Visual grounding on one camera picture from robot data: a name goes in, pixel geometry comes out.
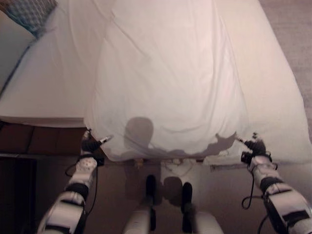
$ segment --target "floor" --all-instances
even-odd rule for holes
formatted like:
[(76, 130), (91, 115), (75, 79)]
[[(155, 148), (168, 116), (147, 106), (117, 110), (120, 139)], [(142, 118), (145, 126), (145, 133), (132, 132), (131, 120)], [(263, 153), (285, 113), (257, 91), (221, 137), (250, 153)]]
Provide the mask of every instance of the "floor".
[[(260, 0), (274, 32), (296, 76), (305, 100), (306, 113), (312, 126), (312, 2), (310, 0)], [(44, 214), (62, 191), (68, 177), (65, 168), (72, 158), (38, 161), (37, 219)], [(289, 184), (312, 203), (312, 164), (284, 165), (279, 172)], [(245, 211), (241, 200), (250, 193), (252, 178), (246, 169), (211, 171), (209, 167), (185, 161), (181, 165), (147, 164), (140, 170), (133, 165), (108, 163), (99, 169), (96, 205), (90, 214), (85, 234), (120, 233), (131, 212), (144, 195), (144, 180), (148, 174), (157, 179), (155, 234), (181, 233), (182, 215), (179, 200), (182, 184), (193, 185), (193, 202), (201, 210), (211, 212), (225, 234), (256, 233), (265, 209), (260, 200), (253, 201)], [(89, 195), (87, 209), (93, 200)], [(269, 222), (262, 233), (275, 233)]]

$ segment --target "cable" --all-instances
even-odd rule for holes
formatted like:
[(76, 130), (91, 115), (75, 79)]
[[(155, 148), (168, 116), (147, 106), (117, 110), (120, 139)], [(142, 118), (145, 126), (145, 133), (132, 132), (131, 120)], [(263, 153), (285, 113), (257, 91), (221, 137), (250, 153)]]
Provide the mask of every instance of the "cable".
[(266, 215), (266, 216), (263, 218), (263, 220), (261, 221), (261, 223), (260, 223), (260, 225), (259, 225), (259, 227), (258, 227), (258, 232), (257, 232), (257, 234), (260, 234), (261, 229), (262, 229), (262, 226), (263, 226), (265, 220), (267, 220), (268, 217), (269, 217), (269, 216)]
[(97, 199), (97, 193), (98, 193), (98, 168), (96, 168), (96, 191), (94, 193), (94, 198), (93, 198), (93, 203), (92, 203), (91, 209), (87, 212), (87, 217), (89, 216), (89, 214), (91, 213), (91, 211), (94, 208), (94, 204), (95, 204), (96, 199)]
[[(247, 197), (245, 197), (245, 198), (242, 200), (242, 208), (243, 208), (244, 210), (248, 210), (248, 209), (250, 208), (250, 206), (251, 206), (251, 204), (252, 204), (253, 198), (263, 199), (262, 196), (253, 196), (253, 193), (254, 193), (254, 176), (253, 176), (253, 184), (252, 184), (252, 190), (251, 190), (251, 192), (250, 192), (250, 196), (247, 196)], [(249, 203), (248, 203), (247, 206), (245, 206), (244, 203), (245, 203), (245, 201), (246, 201), (247, 199), (249, 199)]]
[(68, 174), (68, 171), (70, 169), (72, 169), (72, 167), (74, 167), (75, 165), (76, 165), (76, 163), (74, 163), (74, 164), (70, 165), (69, 167), (67, 167), (66, 170), (65, 170), (65, 175), (67, 175), (68, 177), (72, 177), (73, 175)]

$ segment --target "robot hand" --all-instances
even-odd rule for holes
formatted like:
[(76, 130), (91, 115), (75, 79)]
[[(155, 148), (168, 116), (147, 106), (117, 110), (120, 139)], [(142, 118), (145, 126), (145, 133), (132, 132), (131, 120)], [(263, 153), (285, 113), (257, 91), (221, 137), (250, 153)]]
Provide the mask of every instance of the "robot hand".
[(96, 156), (93, 152), (111, 138), (112, 136), (108, 136), (95, 141), (91, 140), (90, 130), (84, 133), (76, 171), (64, 192), (59, 195), (42, 218), (38, 234), (80, 234), (83, 232), (88, 216), (85, 210), (87, 196), (96, 176), (97, 167), (104, 164), (104, 157)]
[(263, 201), (270, 221), (279, 234), (312, 234), (312, 213), (306, 199), (283, 182), (272, 163), (264, 142), (253, 135), (255, 141), (243, 141), (252, 153), (243, 152), (241, 161), (263, 193)]

